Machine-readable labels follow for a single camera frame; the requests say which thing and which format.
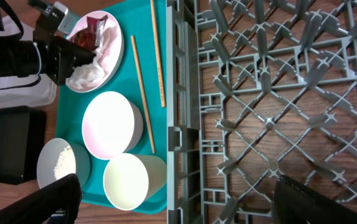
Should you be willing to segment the white napkin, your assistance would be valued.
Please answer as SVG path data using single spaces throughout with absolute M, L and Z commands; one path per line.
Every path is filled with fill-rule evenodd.
M 121 32 L 117 27 L 104 28 L 100 45 L 92 51 L 94 59 L 86 65 L 74 69 L 66 85 L 77 92 L 88 92 L 105 83 L 107 77 L 112 77 L 114 69 L 118 68 L 121 51 Z

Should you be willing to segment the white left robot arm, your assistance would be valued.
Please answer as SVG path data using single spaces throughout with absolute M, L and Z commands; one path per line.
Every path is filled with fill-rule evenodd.
M 28 4 L 40 12 L 32 40 L 23 40 L 24 28 L 19 18 L 5 1 L 0 0 L 0 77 L 37 79 L 46 74 L 56 85 L 64 85 L 73 70 L 93 61 L 95 54 L 55 34 L 67 20 L 65 12 L 43 0 Z

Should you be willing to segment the white paper cup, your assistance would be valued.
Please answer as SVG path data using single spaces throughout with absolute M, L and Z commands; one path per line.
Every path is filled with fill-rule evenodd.
M 120 210 L 134 210 L 161 190 L 167 181 L 167 165 L 152 155 L 119 154 L 109 160 L 103 173 L 108 201 Z

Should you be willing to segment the red snack wrapper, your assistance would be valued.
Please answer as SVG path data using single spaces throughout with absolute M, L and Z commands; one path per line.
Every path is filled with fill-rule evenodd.
M 100 39 L 108 16 L 101 19 L 87 17 L 87 28 L 74 34 L 69 40 L 89 51 L 94 51 L 100 45 Z

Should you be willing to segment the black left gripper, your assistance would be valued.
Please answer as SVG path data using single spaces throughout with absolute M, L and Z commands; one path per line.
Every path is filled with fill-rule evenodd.
M 33 31 L 33 42 L 37 44 L 41 57 L 41 73 L 45 73 L 56 85 L 65 85 L 76 67 L 93 62 L 95 53 L 73 42 L 54 35 L 57 23 L 38 18 Z

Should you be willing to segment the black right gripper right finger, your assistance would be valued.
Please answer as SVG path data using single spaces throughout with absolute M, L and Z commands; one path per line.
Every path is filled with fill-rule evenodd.
M 281 175 L 273 192 L 272 219 L 279 224 L 357 224 L 357 213 L 296 180 Z

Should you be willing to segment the small grey rice bowl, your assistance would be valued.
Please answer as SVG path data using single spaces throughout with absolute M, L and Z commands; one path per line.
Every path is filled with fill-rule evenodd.
M 62 138 L 54 138 L 40 152 L 36 170 L 37 183 L 41 189 L 68 174 L 76 174 L 80 185 L 84 186 L 90 171 L 90 156 L 86 148 Z

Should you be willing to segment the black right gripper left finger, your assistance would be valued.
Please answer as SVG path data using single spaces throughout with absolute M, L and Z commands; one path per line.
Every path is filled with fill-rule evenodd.
M 82 189 L 69 174 L 0 210 L 0 223 L 74 223 Z

